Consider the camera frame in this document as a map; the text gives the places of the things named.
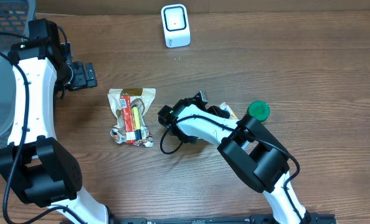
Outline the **green lid jar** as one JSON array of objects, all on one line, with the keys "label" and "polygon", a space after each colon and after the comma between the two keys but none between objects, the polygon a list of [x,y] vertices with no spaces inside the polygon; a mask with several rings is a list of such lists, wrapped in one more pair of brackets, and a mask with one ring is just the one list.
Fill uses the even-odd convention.
[{"label": "green lid jar", "polygon": [[270,116],[270,107],[264,101],[254,101],[247,108],[247,114],[253,116],[262,123]]}]

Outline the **orange Kleenex tissue pack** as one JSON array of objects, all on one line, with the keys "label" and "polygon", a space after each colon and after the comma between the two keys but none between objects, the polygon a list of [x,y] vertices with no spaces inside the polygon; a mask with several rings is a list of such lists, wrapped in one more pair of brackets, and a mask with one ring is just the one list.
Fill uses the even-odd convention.
[{"label": "orange Kleenex tissue pack", "polygon": [[232,108],[226,103],[223,102],[219,105],[219,108],[229,113],[230,119],[238,119],[237,115],[234,113]]}]

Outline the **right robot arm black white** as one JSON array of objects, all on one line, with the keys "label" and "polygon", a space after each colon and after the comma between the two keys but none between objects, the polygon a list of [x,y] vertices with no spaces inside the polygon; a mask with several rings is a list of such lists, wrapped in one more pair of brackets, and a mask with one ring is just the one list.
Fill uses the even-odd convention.
[{"label": "right robot arm black white", "polygon": [[264,195],[277,223],[309,223],[310,214],[291,185],[300,172],[298,161],[257,118],[232,119],[228,111],[206,105],[198,93],[163,106],[158,121],[181,144],[203,140],[215,145],[236,176]]}]

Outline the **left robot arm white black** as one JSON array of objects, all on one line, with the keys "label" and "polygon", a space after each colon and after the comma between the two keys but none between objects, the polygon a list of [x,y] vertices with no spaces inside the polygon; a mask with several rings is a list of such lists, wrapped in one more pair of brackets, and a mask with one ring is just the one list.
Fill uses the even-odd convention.
[{"label": "left robot arm white black", "polygon": [[83,187],[80,165],[57,140],[54,101],[67,91],[97,85],[91,63],[74,62],[64,31],[47,19],[28,23],[29,34],[4,58],[16,81],[14,120],[0,149],[5,194],[44,213],[60,212],[72,223],[111,223],[107,206]]}]

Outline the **beige brown snack bag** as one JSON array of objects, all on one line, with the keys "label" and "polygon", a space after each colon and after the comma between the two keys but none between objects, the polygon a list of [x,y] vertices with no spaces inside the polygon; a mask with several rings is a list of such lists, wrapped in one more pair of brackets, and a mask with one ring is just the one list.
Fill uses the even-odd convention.
[{"label": "beige brown snack bag", "polygon": [[111,128],[110,135],[117,144],[130,144],[126,141],[126,131],[123,119],[120,96],[130,96],[131,104],[136,105],[139,109],[141,135],[142,139],[133,143],[135,146],[152,147],[153,137],[144,121],[144,115],[149,110],[155,99],[156,90],[154,88],[126,88],[110,89],[108,92],[108,101],[110,109],[116,118],[116,125]]}]

